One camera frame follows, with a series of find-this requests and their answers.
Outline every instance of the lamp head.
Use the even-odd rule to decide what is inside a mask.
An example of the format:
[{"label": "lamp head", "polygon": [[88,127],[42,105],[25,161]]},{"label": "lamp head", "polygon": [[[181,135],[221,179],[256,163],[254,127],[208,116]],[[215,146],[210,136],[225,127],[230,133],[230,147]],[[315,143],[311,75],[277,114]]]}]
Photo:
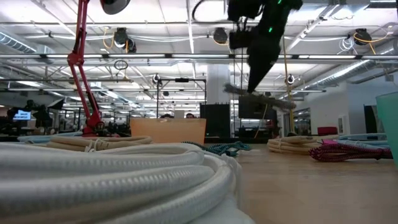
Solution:
[{"label": "lamp head", "polygon": [[127,7],[130,0],[101,0],[102,9],[108,15],[115,15]]}]

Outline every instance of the wooden table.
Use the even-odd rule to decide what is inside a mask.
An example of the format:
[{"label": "wooden table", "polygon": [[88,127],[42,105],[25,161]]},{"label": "wooden table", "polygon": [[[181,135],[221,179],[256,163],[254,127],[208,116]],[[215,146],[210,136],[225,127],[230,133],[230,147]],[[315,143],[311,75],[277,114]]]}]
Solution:
[{"label": "wooden table", "polygon": [[311,157],[240,152],[243,210],[257,224],[396,224],[398,169],[392,160],[323,163]]}]

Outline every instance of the column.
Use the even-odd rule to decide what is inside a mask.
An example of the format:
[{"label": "column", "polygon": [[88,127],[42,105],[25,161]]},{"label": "column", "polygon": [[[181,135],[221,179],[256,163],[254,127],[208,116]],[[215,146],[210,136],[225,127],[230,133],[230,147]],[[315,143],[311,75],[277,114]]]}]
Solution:
[{"label": "column", "polygon": [[229,64],[207,65],[207,104],[227,104],[229,94],[225,93],[224,84],[230,83]]}]

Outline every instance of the orange box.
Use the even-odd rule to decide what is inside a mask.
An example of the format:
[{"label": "orange box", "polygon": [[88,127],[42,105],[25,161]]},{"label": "orange box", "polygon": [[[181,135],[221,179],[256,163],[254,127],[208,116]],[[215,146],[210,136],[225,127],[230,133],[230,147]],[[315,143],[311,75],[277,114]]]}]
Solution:
[{"label": "orange box", "polygon": [[205,143],[206,119],[131,118],[131,136],[150,136],[154,143]]}]

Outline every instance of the teal container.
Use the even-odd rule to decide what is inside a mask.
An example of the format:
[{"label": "teal container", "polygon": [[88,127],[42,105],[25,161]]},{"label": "teal container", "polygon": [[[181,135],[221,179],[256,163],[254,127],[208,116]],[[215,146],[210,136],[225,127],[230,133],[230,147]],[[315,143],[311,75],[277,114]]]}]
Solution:
[{"label": "teal container", "polygon": [[394,162],[398,168],[398,92],[376,97],[377,114],[387,134]]}]

